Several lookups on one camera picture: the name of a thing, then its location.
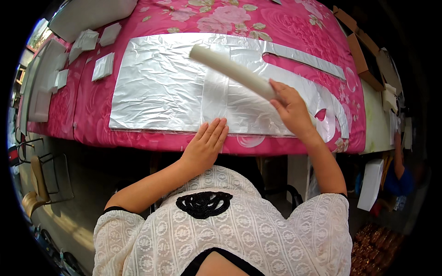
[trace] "forearm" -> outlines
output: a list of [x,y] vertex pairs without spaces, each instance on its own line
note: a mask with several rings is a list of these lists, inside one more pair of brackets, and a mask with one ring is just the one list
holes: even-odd
[[303,138],[302,142],[307,148],[321,193],[347,195],[347,187],[341,169],[316,130]]
[[404,171],[405,167],[402,164],[402,149],[399,146],[396,147],[394,150],[394,173],[397,179],[400,179],[402,177]]
[[168,192],[184,185],[196,175],[181,160],[118,191],[105,209],[119,206],[133,213],[141,213]]

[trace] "black beaded neckline applique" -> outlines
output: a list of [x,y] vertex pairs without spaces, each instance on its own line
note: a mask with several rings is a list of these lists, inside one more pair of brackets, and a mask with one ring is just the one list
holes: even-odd
[[230,206],[232,195],[225,192],[201,192],[179,197],[176,206],[196,219],[217,216]]

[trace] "person in blue shirt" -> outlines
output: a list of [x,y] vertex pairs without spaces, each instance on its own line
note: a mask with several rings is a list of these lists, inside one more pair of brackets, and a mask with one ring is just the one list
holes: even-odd
[[404,155],[402,154],[400,133],[394,136],[394,160],[388,168],[384,182],[384,191],[397,197],[407,196],[415,187],[413,174],[404,166]]

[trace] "hand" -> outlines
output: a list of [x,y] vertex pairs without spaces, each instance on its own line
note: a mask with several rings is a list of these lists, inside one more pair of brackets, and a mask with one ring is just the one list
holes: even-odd
[[400,148],[400,144],[401,144],[400,133],[396,131],[396,133],[394,134],[394,147]]
[[226,123],[226,118],[216,118],[210,125],[207,122],[202,124],[188,144],[179,162],[190,170],[194,177],[204,173],[215,163],[229,132]]
[[270,100],[270,103],[276,108],[286,127],[301,141],[306,141],[312,134],[316,134],[316,129],[310,120],[309,112],[305,106],[304,100],[296,89],[283,83],[270,79],[270,84],[287,104],[286,107],[278,100]]

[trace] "table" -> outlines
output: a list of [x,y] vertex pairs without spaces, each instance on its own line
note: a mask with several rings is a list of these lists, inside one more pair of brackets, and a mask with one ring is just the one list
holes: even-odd
[[[341,66],[346,74],[346,83],[294,61],[265,57],[269,63],[320,83],[339,99],[346,111],[351,130],[350,138],[340,138],[337,124],[335,136],[328,143],[331,151],[358,153],[364,150],[366,116],[361,82],[355,74],[356,68],[345,35],[325,6],[316,1],[305,0],[282,0],[283,5],[257,0],[200,2],[201,5],[204,2],[204,6],[189,5],[186,0],[174,1],[173,6],[170,0],[156,3],[138,1],[133,13],[118,21],[122,29],[114,44],[106,47],[97,44],[95,50],[82,53],[68,66],[68,83],[52,96],[49,121],[29,123],[29,131],[74,139],[91,146],[183,151],[193,135],[109,129],[118,69],[131,38],[178,31],[218,32],[271,40]],[[105,27],[96,31],[102,34]],[[95,61],[111,52],[115,53],[114,73],[92,82]],[[306,150],[297,138],[233,135],[227,137],[222,153],[283,155],[305,154]]]

